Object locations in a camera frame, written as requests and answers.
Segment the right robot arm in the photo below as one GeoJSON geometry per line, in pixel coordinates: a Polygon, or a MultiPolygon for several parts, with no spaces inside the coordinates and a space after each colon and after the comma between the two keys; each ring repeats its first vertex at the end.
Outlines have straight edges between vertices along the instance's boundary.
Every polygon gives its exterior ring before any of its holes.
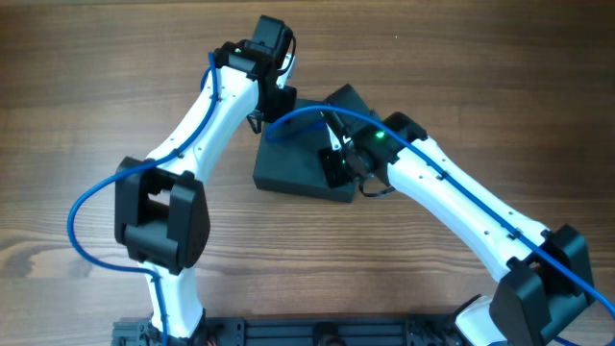
{"type": "Polygon", "coordinates": [[[396,112],[384,120],[326,107],[332,149],[353,179],[376,177],[449,228],[479,258],[497,287],[452,318],[453,340],[470,345],[547,345],[598,299],[585,239],[553,232],[496,197],[396,112]]]}

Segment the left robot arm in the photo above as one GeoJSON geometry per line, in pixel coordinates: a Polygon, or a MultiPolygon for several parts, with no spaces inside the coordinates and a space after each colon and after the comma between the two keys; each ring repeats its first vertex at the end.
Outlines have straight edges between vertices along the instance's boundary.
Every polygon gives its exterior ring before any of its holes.
{"type": "Polygon", "coordinates": [[[173,133],[145,160],[119,164],[114,237],[153,276],[154,311],[138,341],[206,343],[194,270],[210,231],[205,185],[242,121],[273,123],[293,110],[297,91],[286,81],[295,49],[283,21],[261,16],[251,38],[214,50],[200,95],[173,133]]]}

